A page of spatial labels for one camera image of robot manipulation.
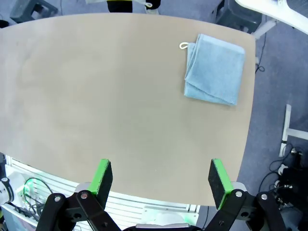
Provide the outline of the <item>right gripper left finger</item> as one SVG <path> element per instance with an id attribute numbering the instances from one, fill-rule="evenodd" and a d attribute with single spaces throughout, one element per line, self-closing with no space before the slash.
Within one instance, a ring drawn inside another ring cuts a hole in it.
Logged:
<path id="1" fill-rule="evenodd" d="M 119 231 L 105 211 L 113 181 L 111 162 L 101 159 L 89 185 L 80 184 L 69 197 L 62 193 L 48 196 L 37 231 L 72 231 L 78 222 L 86 221 L 94 231 Z"/>

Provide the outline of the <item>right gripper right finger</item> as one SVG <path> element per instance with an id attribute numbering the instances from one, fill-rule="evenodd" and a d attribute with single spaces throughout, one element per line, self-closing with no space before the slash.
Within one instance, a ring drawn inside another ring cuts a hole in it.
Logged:
<path id="1" fill-rule="evenodd" d="M 217 212 L 202 230 L 229 231 L 236 220 L 244 221 L 251 231 L 287 230 L 272 193 L 253 196 L 234 188 L 220 159 L 211 160 L 208 182 Z"/>

